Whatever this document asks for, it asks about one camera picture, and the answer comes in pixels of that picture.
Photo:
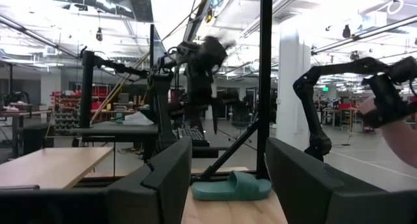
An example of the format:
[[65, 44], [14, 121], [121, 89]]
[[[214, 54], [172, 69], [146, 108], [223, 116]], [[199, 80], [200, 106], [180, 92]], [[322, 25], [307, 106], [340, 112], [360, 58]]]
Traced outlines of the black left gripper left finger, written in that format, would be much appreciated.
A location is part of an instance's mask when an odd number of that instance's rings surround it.
[[1, 222], [180, 223], [191, 179], [192, 140], [183, 137], [105, 188], [9, 189]]

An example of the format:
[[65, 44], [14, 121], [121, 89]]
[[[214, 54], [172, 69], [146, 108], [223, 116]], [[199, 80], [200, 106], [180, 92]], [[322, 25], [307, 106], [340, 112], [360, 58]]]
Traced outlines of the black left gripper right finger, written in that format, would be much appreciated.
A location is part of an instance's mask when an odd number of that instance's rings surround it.
[[416, 192], [389, 192], [276, 138], [265, 161], [288, 223], [416, 224]]

